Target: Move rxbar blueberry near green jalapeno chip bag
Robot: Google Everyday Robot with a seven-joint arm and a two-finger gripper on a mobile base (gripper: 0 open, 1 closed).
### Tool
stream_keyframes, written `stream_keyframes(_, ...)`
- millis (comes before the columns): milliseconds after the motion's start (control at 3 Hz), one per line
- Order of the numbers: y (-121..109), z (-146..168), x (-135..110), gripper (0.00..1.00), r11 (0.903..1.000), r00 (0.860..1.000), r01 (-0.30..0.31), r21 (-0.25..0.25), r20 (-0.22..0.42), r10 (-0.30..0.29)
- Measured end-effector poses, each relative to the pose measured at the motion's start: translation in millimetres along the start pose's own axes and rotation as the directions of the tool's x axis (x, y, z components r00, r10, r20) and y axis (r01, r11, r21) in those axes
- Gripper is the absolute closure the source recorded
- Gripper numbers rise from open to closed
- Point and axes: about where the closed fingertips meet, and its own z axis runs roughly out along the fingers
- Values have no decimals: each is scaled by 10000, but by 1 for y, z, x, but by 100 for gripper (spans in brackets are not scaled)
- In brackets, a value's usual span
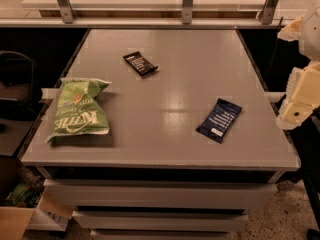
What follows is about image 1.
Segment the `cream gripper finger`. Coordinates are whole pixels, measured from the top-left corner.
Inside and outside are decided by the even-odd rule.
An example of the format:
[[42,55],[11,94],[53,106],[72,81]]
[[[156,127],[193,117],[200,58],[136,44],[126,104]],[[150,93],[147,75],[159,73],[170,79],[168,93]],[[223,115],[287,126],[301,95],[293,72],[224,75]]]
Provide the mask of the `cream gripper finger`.
[[281,40],[292,42],[296,41],[300,37],[301,33],[301,25],[303,22],[304,16],[298,16],[295,20],[287,24],[284,28],[282,28],[277,37]]

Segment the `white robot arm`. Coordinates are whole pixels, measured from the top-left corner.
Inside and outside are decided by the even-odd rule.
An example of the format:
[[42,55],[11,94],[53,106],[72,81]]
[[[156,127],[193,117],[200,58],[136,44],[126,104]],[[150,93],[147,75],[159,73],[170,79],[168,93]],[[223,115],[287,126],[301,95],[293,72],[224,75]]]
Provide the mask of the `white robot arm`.
[[285,41],[297,41],[299,53],[310,59],[303,69],[294,67],[289,75],[285,99],[276,124],[284,130],[299,127],[320,107],[320,7],[310,9],[278,33]]

